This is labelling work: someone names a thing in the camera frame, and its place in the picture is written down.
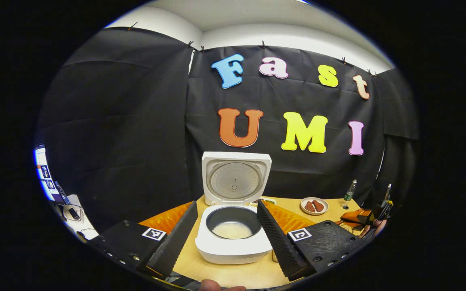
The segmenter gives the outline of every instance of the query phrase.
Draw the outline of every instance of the meat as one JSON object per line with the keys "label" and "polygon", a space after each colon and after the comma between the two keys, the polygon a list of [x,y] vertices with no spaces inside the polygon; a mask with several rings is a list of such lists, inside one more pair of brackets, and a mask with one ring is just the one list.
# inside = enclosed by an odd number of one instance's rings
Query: meat
{"label": "meat", "polygon": [[325,208],[325,206],[323,206],[323,204],[319,203],[317,200],[313,200],[312,201],[312,204],[314,205],[314,207],[316,208],[316,211],[317,212],[321,212],[323,211],[323,208]]}
{"label": "meat", "polygon": [[316,210],[314,209],[314,205],[310,201],[307,202],[307,205],[305,205],[305,209],[309,210],[310,212],[316,212]]}

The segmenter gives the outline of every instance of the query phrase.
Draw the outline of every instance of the bottle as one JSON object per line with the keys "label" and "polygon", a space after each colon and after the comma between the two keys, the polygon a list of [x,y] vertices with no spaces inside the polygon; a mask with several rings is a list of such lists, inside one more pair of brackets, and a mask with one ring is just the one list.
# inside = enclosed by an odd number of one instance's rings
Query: bottle
{"label": "bottle", "polygon": [[347,202],[352,200],[352,197],[354,196],[354,193],[355,193],[355,186],[357,186],[357,180],[352,181],[350,188],[348,188],[348,191],[346,191],[346,194],[344,195],[344,199],[341,204],[344,209],[348,209]]}

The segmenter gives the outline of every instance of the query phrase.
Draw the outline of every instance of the desk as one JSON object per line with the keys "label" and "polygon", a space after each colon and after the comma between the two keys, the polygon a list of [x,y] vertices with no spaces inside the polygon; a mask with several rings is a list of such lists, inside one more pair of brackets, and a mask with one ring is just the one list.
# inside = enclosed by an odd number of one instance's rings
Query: desk
{"label": "desk", "polygon": [[[349,211],[359,209],[359,205],[353,199],[347,204],[348,210],[341,207],[341,199],[325,199],[329,209],[321,215],[309,215],[300,208],[301,199],[288,199],[277,197],[266,197],[274,199],[278,206],[301,215],[316,223],[331,220],[338,221],[340,217]],[[181,254],[174,266],[174,272],[177,272],[188,278],[201,282],[203,279],[215,280],[222,287],[233,287],[242,285],[247,289],[262,289],[286,285],[289,282],[283,275],[280,265],[272,260],[272,251],[261,260],[243,265],[217,265],[205,261],[195,246],[195,238],[201,221],[202,213],[208,207],[204,203],[204,196],[197,200],[198,218],[192,231],[190,232]]]}

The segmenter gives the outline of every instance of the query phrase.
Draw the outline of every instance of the plate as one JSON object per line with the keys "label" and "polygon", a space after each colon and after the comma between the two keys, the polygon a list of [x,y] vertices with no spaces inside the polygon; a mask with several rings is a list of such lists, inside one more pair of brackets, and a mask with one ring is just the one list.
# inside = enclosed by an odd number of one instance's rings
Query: plate
{"label": "plate", "polygon": [[[312,200],[316,200],[319,203],[323,204],[323,206],[325,208],[323,208],[323,210],[321,212],[312,212],[312,211],[306,210],[305,205],[307,205],[307,202],[309,202],[309,201],[312,202]],[[301,206],[301,210],[303,210],[305,213],[311,214],[311,215],[321,215],[321,214],[327,212],[327,210],[328,210],[327,201],[324,201],[323,199],[319,199],[318,197],[306,197],[305,199],[303,199],[301,201],[300,206]]]}

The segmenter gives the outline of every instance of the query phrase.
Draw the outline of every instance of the clip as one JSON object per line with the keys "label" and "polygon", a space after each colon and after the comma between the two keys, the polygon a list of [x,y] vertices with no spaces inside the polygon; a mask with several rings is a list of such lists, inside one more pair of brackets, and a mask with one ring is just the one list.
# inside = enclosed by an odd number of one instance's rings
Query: clip
{"label": "clip", "polygon": [[136,24],[137,24],[137,22],[135,24],[133,24],[131,27],[127,28],[127,31],[131,30],[131,28],[133,28]]}

